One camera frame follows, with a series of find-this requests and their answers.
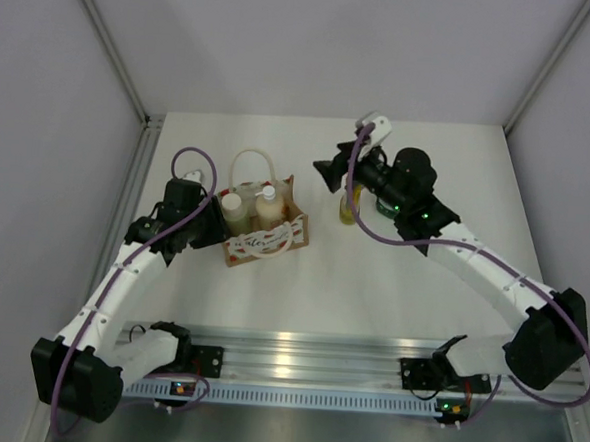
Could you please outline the burlap canvas bag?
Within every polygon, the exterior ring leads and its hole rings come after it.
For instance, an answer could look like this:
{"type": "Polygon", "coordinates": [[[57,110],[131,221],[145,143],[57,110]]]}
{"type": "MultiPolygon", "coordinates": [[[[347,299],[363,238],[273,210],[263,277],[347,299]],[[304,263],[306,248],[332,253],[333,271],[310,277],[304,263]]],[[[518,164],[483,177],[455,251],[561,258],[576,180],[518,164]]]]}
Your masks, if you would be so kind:
{"type": "Polygon", "coordinates": [[[218,196],[221,207],[221,198],[228,193],[236,193],[247,207],[247,212],[252,224],[252,233],[233,236],[224,241],[221,246],[224,252],[225,264],[228,267],[239,266],[260,259],[273,259],[291,250],[303,248],[309,245],[309,220],[308,215],[300,210],[293,197],[294,178],[279,178],[274,169],[271,156],[257,148],[246,148],[236,154],[242,157],[246,153],[256,153],[266,160],[269,170],[268,179],[262,182],[248,181],[236,183],[235,165],[230,163],[228,185],[218,196]],[[256,196],[265,185],[271,185],[282,194],[288,208],[286,220],[272,230],[262,230],[256,215],[256,196]]]}

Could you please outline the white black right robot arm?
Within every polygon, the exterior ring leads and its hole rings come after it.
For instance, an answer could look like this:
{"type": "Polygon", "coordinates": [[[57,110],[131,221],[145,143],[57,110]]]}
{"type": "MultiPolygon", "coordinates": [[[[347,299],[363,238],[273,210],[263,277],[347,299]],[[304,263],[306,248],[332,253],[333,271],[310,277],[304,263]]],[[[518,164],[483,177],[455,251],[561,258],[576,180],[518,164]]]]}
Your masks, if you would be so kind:
{"type": "Polygon", "coordinates": [[[431,374],[453,388],[467,377],[511,375],[527,388],[545,390],[585,353],[588,337],[584,298],[568,288],[557,292],[518,273],[487,248],[460,216],[434,194],[437,173],[424,151],[403,148],[387,164],[379,146],[352,161],[352,142],[338,145],[331,160],[313,164],[331,192],[346,174],[396,213],[403,241],[438,262],[487,300],[509,333],[487,337],[458,335],[433,352],[431,374]]]}

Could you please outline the green bottle red cap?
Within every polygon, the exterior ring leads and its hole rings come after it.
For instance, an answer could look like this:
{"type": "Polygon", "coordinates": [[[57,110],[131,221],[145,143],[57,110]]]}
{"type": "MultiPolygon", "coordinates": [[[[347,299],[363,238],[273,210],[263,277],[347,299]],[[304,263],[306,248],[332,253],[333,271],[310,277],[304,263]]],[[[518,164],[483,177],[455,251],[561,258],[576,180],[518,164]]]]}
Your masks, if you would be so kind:
{"type": "Polygon", "coordinates": [[[388,219],[393,219],[397,216],[398,211],[395,207],[389,205],[386,201],[381,198],[376,199],[375,206],[377,211],[388,219]]]}

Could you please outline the white-capped pale green bottle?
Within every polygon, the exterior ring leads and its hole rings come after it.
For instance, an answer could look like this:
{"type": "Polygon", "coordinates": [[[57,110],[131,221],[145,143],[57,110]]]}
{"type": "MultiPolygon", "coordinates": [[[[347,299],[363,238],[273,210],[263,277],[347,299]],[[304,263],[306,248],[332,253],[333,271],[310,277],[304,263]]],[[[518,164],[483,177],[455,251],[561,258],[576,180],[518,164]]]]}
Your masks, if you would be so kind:
{"type": "Polygon", "coordinates": [[[252,224],[246,205],[236,193],[228,193],[221,198],[221,211],[230,233],[233,236],[252,233],[252,224]]]}

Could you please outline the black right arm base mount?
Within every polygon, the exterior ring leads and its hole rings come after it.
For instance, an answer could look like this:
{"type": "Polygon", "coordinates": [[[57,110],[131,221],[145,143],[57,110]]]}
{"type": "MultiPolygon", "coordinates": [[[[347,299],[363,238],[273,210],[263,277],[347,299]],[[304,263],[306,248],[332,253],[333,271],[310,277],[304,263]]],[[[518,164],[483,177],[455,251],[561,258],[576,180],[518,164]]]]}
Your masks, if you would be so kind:
{"type": "Polygon", "coordinates": [[[404,390],[414,392],[469,392],[489,394],[492,390],[487,375],[461,377],[430,358],[402,358],[399,363],[404,390]]]}

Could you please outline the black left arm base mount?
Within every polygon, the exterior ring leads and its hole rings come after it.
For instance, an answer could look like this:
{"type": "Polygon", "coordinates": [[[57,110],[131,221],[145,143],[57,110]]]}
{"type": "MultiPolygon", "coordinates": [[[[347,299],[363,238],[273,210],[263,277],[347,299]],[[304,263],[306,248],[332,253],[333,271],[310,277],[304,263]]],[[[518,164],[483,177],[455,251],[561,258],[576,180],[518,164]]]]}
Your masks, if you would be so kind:
{"type": "Polygon", "coordinates": [[[189,372],[204,378],[219,379],[224,356],[225,350],[222,347],[193,345],[189,357],[189,372]]]}

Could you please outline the yellow oil bottle red cap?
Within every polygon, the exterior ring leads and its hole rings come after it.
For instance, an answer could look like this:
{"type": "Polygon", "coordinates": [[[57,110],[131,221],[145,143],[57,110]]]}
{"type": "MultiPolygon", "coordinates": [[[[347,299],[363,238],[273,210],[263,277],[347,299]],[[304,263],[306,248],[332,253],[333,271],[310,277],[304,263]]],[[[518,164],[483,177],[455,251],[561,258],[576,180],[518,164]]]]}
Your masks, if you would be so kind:
{"type": "MultiPolygon", "coordinates": [[[[352,192],[353,198],[352,202],[354,203],[354,208],[357,212],[360,212],[360,199],[362,194],[363,187],[359,183],[354,183],[352,185],[352,192]]],[[[347,190],[344,190],[342,197],[340,198],[340,205],[339,205],[339,220],[341,223],[345,225],[355,225],[355,217],[351,209],[351,205],[349,202],[349,194],[347,190]]]]}

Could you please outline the cream pump lotion bottle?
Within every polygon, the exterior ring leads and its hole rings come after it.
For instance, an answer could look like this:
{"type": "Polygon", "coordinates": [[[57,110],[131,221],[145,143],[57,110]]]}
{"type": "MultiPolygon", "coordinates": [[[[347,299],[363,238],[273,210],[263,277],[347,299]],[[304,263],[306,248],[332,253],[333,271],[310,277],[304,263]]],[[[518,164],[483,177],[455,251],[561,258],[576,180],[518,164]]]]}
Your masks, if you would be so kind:
{"type": "Polygon", "coordinates": [[[265,185],[256,195],[256,215],[262,230],[279,227],[287,218],[288,208],[282,194],[265,185]]]}

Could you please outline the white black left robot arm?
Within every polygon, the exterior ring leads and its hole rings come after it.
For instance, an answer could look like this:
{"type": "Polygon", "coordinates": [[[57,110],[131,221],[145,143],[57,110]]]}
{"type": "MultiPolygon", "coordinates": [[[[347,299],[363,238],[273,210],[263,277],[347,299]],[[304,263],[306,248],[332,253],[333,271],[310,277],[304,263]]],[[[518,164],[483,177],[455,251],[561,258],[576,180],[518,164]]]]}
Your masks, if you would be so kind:
{"type": "Polygon", "coordinates": [[[118,255],[73,320],[30,352],[39,399],[93,422],[103,422],[123,391],[158,369],[193,368],[190,332],[175,323],[152,324],[136,340],[117,339],[130,311],[185,248],[217,245],[229,236],[212,192],[190,179],[172,178],[151,214],[129,225],[118,255]]]}

